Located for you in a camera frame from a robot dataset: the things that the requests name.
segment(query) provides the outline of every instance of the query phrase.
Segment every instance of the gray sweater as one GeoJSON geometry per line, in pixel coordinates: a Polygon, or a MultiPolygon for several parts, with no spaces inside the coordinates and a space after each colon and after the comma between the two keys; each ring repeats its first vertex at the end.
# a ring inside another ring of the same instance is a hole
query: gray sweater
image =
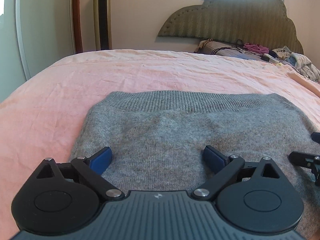
{"type": "Polygon", "coordinates": [[[119,189],[192,190],[212,174],[201,160],[206,145],[258,162],[271,157],[305,204],[298,231],[310,237],[320,225],[320,189],[307,169],[293,167],[292,151],[319,153],[308,117],[277,95],[180,91],[113,92],[93,106],[71,159],[105,146],[113,162],[103,177],[119,189]]]}

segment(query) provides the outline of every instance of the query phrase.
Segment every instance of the tower fan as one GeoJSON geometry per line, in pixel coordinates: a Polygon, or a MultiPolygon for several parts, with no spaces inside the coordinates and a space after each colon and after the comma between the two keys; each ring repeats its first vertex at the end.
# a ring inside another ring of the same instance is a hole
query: tower fan
{"type": "Polygon", "coordinates": [[[96,49],[112,49],[110,0],[93,0],[96,49]]]}

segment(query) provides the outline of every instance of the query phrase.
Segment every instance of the window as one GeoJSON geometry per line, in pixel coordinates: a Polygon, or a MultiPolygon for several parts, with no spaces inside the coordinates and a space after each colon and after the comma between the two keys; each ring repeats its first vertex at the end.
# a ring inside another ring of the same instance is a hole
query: window
{"type": "Polygon", "coordinates": [[[4,25],[4,0],[0,0],[0,28],[4,25]]]}

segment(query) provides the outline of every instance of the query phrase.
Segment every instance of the wooden door frame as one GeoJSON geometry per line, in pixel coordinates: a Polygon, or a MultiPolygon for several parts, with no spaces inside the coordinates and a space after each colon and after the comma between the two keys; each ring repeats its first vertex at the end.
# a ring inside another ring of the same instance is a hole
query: wooden door frame
{"type": "Polygon", "coordinates": [[[73,18],[73,32],[75,38],[76,53],[82,53],[82,38],[80,25],[80,0],[72,0],[72,18],[73,18]]]}

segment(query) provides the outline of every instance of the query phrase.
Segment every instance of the logo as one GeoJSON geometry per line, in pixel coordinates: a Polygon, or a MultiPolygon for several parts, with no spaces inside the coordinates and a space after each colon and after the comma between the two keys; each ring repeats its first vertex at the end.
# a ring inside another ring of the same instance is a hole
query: logo
{"type": "Polygon", "coordinates": [[[163,195],[161,195],[160,193],[155,194],[155,198],[157,198],[157,199],[162,198],[162,197],[163,197],[163,195]]]}

